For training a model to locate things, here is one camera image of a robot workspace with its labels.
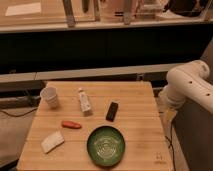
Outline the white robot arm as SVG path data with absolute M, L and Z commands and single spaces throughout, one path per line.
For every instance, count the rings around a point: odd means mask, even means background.
M 202 60 L 178 65 L 167 72 L 167 85 L 159 96 L 170 108 L 178 109 L 190 98 L 213 114 L 213 85 L 206 81 L 209 75 L 210 68 Z

